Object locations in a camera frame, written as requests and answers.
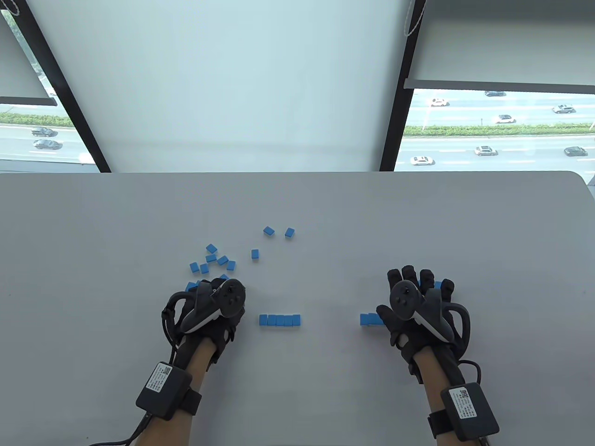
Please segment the person's left hand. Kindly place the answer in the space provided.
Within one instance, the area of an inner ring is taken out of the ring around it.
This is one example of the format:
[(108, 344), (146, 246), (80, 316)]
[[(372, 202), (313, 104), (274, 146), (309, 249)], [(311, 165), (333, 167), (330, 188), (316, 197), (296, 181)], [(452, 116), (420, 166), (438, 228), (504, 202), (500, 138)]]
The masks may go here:
[(245, 313), (246, 288), (236, 279), (201, 280), (174, 293), (162, 310), (162, 329), (172, 347), (170, 364), (186, 369), (203, 340), (215, 345), (210, 365), (234, 340)]

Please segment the person's right hand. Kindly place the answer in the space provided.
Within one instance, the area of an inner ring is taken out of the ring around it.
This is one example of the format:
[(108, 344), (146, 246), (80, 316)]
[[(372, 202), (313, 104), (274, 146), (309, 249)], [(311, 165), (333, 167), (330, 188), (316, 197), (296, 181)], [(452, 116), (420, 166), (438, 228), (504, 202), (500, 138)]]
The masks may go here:
[(390, 303), (379, 305), (376, 312), (410, 374), (422, 384), (415, 355), (429, 348), (449, 384), (464, 384), (459, 366), (469, 346), (470, 315), (463, 305), (452, 301), (454, 282), (444, 279), (437, 286), (431, 270), (417, 274), (411, 265), (389, 270), (387, 279)]

